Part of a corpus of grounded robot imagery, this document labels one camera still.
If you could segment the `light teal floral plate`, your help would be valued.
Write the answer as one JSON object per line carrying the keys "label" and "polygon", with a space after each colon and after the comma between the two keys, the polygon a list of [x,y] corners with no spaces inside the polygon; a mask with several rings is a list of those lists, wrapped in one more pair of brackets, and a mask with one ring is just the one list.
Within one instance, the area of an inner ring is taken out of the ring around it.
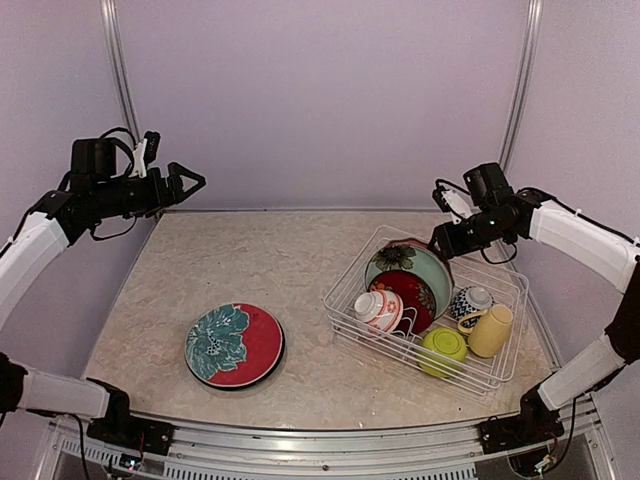
{"label": "light teal floral plate", "polygon": [[435,253],[409,240],[391,241],[368,261],[364,279],[371,285],[374,278],[389,271],[403,271],[419,277],[430,288],[435,299],[434,318],[440,318],[453,297],[455,281],[449,264]]}

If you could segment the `red floral bowl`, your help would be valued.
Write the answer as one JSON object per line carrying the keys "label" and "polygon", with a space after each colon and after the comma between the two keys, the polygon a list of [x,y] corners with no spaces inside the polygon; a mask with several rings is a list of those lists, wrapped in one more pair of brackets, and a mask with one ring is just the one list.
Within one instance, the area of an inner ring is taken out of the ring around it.
{"label": "red floral bowl", "polygon": [[422,335],[435,319],[436,299],[431,288],[411,272],[382,272],[369,281],[368,290],[388,290],[401,297],[405,311],[397,329],[403,333]]}

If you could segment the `white red patterned bowl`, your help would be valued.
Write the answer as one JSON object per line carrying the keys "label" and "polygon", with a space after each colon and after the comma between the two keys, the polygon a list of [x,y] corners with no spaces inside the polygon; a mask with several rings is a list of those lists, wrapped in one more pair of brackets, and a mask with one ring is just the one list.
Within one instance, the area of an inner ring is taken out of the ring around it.
{"label": "white red patterned bowl", "polygon": [[403,310],[402,298],[392,291],[365,292],[354,303],[356,328],[366,334],[391,333],[398,326]]}

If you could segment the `yellow mug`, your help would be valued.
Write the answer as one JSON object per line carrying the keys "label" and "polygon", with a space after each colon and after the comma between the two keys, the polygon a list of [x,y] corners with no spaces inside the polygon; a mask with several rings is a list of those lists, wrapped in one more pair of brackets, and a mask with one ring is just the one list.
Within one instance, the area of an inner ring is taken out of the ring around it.
{"label": "yellow mug", "polygon": [[500,352],[509,339],[513,319],[512,311],[498,304],[462,317],[457,327],[468,336],[468,346],[474,354],[491,358]]}

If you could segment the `pink scalloped plate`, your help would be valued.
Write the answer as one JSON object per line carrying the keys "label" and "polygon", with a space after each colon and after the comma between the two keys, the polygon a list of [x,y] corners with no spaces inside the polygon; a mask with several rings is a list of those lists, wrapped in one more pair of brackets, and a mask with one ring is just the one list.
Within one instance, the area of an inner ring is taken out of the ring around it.
{"label": "pink scalloped plate", "polygon": [[429,285],[448,281],[450,289],[455,280],[449,263],[427,249],[427,244],[415,238],[390,241],[381,251],[383,271],[402,270],[422,278]]}

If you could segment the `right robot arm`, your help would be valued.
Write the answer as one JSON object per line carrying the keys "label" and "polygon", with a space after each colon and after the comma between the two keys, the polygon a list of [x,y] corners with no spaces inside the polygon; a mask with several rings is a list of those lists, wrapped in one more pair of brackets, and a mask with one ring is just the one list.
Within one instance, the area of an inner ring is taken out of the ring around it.
{"label": "right robot arm", "polygon": [[605,226],[557,196],[536,187],[514,189],[497,163],[463,175],[463,185],[438,178],[432,196],[448,222],[436,226],[431,243],[446,259],[484,252],[497,241],[529,240],[560,257],[563,272],[549,285],[569,296],[563,312],[571,326],[593,308],[603,331],[521,400],[511,433],[535,442],[550,415],[579,395],[606,385],[639,359],[639,241]]}

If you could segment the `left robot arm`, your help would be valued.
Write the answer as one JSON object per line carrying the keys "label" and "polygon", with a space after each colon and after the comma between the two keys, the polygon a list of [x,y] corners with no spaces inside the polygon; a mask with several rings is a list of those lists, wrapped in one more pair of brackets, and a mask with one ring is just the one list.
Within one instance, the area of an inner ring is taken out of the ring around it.
{"label": "left robot arm", "polygon": [[[71,166],[59,187],[45,193],[23,215],[1,249],[1,318],[7,320],[41,273],[105,219],[149,218],[201,190],[204,176],[177,162],[163,174],[154,166],[160,136],[147,133],[135,146],[106,133],[78,139]],[[41,372],[1,357],[1,412],[75,415],[99,419],[121,445],[140,434],[122,390],[95,380]]]}

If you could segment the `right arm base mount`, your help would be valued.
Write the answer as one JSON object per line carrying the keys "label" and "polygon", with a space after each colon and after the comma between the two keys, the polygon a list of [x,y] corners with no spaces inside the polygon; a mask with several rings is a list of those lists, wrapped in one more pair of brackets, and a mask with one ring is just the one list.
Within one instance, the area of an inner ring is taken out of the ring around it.
{"label": "right arm base mount", "polygon": [[493,454],[560,438],[564,426],[559,419],[526,421],[519,415],[490,417],[477,426],[484,454]]}

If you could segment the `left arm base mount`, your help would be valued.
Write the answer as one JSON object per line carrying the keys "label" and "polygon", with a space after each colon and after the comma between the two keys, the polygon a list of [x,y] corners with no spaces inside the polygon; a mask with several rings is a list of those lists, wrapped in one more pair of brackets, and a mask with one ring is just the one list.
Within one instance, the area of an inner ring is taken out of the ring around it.
{"label": "left arm base mount", "polygon": [[87,435],[105,442],[143,454],[167,456],[175,427],[166,422],[141,417],[131,417],[124,426],[110,424],[106,419],[91,420]]}

